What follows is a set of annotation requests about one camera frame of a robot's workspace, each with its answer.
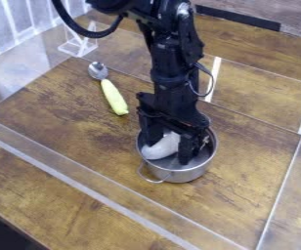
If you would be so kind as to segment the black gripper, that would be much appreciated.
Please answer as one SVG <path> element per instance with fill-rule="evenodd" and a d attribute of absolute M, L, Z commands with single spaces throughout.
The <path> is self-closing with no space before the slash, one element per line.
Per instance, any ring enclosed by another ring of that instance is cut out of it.
<path fill-rule="evenodd" d="M 163 138 L 163 127 L 180 135 L 178 160 L 187 165 L 210 143 L 210 119 L 198 111 L 198 96 L 187 84 L 172 89 L 154 86 L 154 93 L 139 92 L 138 114 L 146 144 L 152 146 Z"/>

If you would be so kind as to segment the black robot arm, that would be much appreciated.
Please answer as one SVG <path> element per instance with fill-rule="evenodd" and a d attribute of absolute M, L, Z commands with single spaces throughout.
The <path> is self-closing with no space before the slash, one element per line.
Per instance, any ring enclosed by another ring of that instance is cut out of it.
<path fill-rule="evenodd" d="M 138 93 L 140 132 L 152 146 L 170 130 L 179 135 L 178 160 L 186 165 L 199 154 L 210 119 L 198 111 L 199 70 L 204 43 L 194 24 L 188 0 L 87 0 L 99 12 L 138 24 L 150 50 L 152 93 Z"/>

